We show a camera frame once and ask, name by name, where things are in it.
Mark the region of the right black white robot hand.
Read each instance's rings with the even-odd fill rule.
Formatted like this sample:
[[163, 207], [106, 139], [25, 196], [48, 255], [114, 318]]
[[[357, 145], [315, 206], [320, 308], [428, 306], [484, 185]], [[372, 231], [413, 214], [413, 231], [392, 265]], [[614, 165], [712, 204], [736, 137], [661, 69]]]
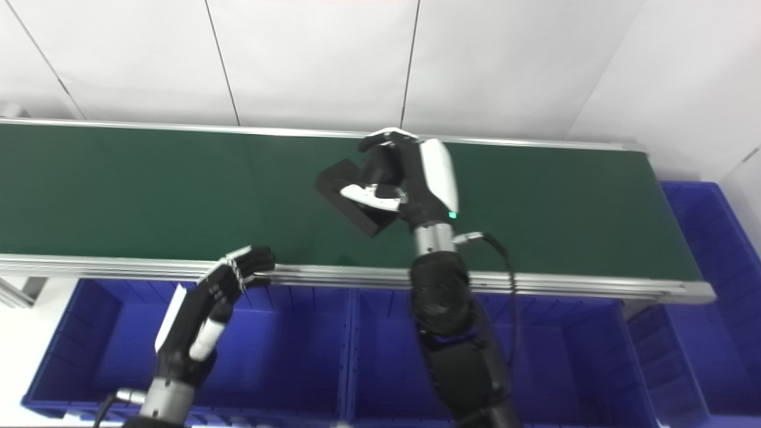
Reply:
[[457, 180], [443, 141], [388, 127], [366, 135], [358, 150], [369, 155], [364, 167], [354, 178], [335, 179], [332, 189], [364, 216], [382, 216], [375, 231], [397, 218], [411, 229], [457, 218]]

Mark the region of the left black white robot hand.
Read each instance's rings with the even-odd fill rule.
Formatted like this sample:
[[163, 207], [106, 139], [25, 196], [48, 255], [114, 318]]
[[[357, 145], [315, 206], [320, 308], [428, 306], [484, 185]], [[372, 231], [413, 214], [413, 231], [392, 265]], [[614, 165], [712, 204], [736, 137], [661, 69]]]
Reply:
[[269, 246], [242, 247], [218, 260], [183, 296], [168, 333], [157, 351], [154, 378], [199, 389], [217, 359], [216, 346], [250, 287], [270, 284], [266, 272], [275, 268]]

